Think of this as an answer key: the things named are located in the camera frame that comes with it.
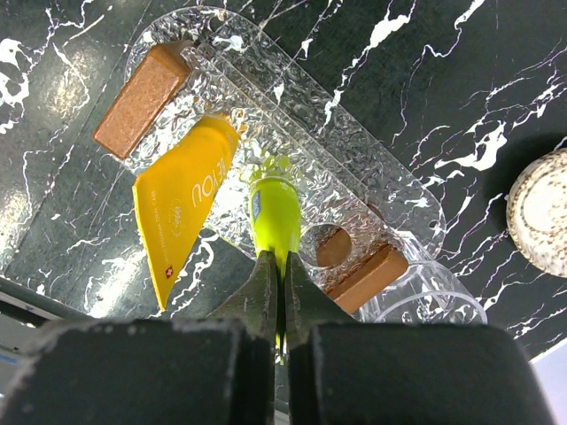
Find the yellow toothpaste tube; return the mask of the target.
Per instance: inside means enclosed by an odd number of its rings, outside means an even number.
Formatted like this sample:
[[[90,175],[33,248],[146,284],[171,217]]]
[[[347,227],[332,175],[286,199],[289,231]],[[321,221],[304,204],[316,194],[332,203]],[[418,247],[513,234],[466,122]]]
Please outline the yellow toothpaste tube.
[[[205,116],[132,187],[136,224],[162,311],[227,177],[239,137],[227,116]]]

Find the clear plastic cup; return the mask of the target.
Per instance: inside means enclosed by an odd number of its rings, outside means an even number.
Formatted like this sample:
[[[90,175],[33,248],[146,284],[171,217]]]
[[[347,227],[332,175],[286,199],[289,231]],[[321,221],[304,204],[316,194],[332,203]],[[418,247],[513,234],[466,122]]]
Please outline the clear plastic cup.
[[[411,264],[407,272],[363,305],[365,323],[485,325],[485,309],[446,267],[436,261]]]

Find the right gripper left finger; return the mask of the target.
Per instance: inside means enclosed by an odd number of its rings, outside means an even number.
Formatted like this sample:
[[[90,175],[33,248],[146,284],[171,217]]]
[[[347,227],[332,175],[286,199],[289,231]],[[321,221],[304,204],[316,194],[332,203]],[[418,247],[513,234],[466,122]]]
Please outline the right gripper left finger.
[[[229,317],[51,321],[1,407],[4,424],[269,424],[276,262],[262,252]]]

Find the green toothpaste tube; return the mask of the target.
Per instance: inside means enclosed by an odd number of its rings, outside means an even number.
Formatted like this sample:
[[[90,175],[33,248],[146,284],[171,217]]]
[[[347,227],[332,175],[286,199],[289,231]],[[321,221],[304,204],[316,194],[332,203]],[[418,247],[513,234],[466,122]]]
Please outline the green toothpaste tube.
[[[243,289],[258,295],[277,287],[276,360],[285,362],[286,307],[285,276],[288,254],[299,251],[301,212],[299,194],[285,172],[289,161],[278,165],[270,160],[250,179],[249,213],[256,264]]]

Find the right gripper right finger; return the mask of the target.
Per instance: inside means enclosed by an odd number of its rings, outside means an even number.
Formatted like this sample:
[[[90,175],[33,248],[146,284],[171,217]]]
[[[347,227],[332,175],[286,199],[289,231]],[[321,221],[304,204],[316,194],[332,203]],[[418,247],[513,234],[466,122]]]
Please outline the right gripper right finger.
[[[486,325],[367,324],[290,253],[285,280],[293,424],[550,424],[521,347]]]

